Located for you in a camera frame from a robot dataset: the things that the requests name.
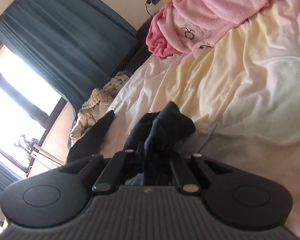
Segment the black trousers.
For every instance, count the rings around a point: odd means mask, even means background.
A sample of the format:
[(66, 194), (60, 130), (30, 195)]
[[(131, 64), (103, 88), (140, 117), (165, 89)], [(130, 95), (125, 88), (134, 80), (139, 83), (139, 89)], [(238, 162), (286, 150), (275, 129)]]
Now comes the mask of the black trousers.
[[(98, 154), (104, 138), (115, 119), (109, 111), (97, 121), (69, 150), (66, 163)], [(170, 154), (176, 143), (196, 131), (193, 121), (183, 115), (174, 102), (169, 102), (160, 112), (146, 113), (131, 130), (124, 150), (137, 152), (129, 161), (132, 185), (164, 186), (171, 183)]]

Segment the white bed sheet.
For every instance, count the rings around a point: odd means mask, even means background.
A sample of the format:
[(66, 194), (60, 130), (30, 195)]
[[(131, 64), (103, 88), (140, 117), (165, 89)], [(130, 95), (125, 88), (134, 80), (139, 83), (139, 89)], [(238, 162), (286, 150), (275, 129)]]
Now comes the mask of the white bed sheet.
[(111, 104), (116, 118), (101, 153), (122, 150), (138, 120), (170, 101), (196, 126), (176, 150), (285, 186), (293, 197), (286, 227), (300, 237), (300, 0), (271, 0), (211, 49), (151, 56)]

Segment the beige puffer jacket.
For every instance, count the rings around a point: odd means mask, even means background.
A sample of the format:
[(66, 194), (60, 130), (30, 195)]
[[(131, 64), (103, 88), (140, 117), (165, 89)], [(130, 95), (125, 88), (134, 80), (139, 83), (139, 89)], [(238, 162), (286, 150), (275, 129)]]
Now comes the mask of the beige puffer jacket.
[(102, 89), (93, 89), (90, 98), (79, 109), (76, 123), (70, 132), (72, 145), (107, 113), (116, 95), (128, 80), (129, 76), (125, 72), (118, 72)]

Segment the black sofa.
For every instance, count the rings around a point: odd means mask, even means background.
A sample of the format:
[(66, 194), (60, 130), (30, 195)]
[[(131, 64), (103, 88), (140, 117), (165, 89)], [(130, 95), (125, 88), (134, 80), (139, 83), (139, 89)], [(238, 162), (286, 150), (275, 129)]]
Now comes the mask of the black sofa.
[(146, 37), (151, 24), (151, 18), (147, 19), (144, 24), (137, 30), (137, 45), (134, 46), (127, 56), (121, 61), (111, 74), (114, 77), (118, 72), (125, 72), (131, 77), (135, 71), (151, 56), (151, 52), (146, 45)]

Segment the pink fleece blanket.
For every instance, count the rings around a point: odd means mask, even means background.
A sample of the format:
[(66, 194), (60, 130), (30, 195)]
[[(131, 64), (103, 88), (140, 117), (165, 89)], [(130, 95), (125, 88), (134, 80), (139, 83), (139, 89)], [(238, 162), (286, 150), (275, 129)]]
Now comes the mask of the pink fleece blanket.
[(270, 0), (169, 0), (152, 18), (146, 44), (158, 57), (212, 48), (269, 6)]

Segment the right teal curtain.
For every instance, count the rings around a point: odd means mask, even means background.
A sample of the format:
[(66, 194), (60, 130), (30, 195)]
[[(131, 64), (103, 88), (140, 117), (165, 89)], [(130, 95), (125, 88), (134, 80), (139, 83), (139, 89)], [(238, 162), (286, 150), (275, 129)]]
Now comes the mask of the right teal curtain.
[(100, 0), (15, 0), (0, 16), (0, 40), (74, 111), (138, 43), (135, 29)]

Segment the window with dark frame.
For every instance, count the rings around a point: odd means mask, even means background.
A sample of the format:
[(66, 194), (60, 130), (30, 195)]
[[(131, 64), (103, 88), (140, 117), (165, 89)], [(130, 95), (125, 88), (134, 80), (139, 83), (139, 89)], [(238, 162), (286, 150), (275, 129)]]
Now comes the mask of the window with dark frame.
[(21, 176), (29, 173), (38, 160), (14, 143), (25, 134), (42, 148), (65, 106), (46, 81), (0, 42), (0, 161)]

